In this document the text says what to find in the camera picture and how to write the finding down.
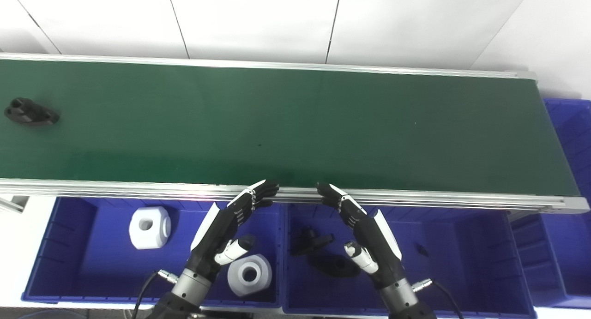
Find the white plastic part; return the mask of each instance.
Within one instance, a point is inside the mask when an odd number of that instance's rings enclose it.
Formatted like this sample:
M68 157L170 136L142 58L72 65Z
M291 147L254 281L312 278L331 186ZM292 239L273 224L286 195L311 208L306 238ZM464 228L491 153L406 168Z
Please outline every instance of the white plastic part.
M131 216L129 238L138 250L159 249L169 240L170 217L164 207L138 208Z
M236 296L242 297L268 288L271 284L271 265L261 254L236 260L228 269L228 284Z

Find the connector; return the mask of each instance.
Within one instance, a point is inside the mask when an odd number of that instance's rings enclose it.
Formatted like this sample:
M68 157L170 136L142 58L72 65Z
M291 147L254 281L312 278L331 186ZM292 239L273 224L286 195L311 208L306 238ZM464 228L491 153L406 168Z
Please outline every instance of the connector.
M172 283L172 284L177 284L177 282L179 281L178 276L176 276L175 274L169 273L169 272L165 271L164 269L161 269L158 271L158 276L162 277L162 279L165 279L166 281L169 281L169 283Z
M426 287L429 287L431 284L433 284L433 281L431 281L431 279L419 281L412 285L412 291L419 292L425 289Z

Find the white wall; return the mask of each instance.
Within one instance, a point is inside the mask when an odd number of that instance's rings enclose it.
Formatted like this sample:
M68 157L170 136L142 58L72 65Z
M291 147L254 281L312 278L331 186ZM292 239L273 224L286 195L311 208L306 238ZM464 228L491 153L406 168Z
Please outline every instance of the white wall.
M538 74L544 96L591 100L589 3L591 0L0 0L0 49L528 69Z
M55 46L17 0L0 0L0 50L57 53Z
M591 0L524 0L472 69L528 69L543 96L591 100Z

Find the robotic arm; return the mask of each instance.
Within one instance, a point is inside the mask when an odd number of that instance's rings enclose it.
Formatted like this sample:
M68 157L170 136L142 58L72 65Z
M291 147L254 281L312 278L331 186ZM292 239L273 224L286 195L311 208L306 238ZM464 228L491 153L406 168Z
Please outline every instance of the robotic arm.
M344 224L353 230L356 241L344 245L347 255L365 271L379 292L390 319L435 319L431 309L420 302L408 283L402 254L384 215L373 216L350 195L332 184L317 184L322 203L335 208Z
M191 245L192 251L183 273L172 291L164 294L152 309L149 319L186 319L199 313L211 284L223 265L230 264L255 245L253 235L233 239L255 209L268 207L279 190L272 181L260 181L242 191L228 207L211 207Z

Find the blue bin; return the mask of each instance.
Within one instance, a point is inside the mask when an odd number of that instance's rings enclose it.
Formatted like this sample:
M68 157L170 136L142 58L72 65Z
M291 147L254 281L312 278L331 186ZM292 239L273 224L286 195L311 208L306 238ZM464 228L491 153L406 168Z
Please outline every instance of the blue bin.
M365 207L371 214L377 207ZM507 214L449 208L381 207L403 254L408 280L426 278L445 285L466 317L534 318L530 294ZM287 250L303 227L334 234L323 250L344 254L352 231L338 213L323 205L296 205L288 211ZM335 278L310 266L304 256L285 259L286 313L387 315L365 273ZM436 288L421 291L438 317L457 317Z
M172 221L169 241L160 249L137 250L129 239L129 221L139 207L163 206ZM152 271L179 274L190 245L211 203L198 201L59 198L55 203L23 300L135 304ZM285 208L263 208L238 230L251 233L273 268L268 289L243 298L228 286L224 267L211 287L205 306L278 308L282 300L277 274L283 272ZM154 304L171 286L156 280L144 302Z
M581 195L591 200L591 102L544 100ZM591 308L591 212L512 223L534 305Z

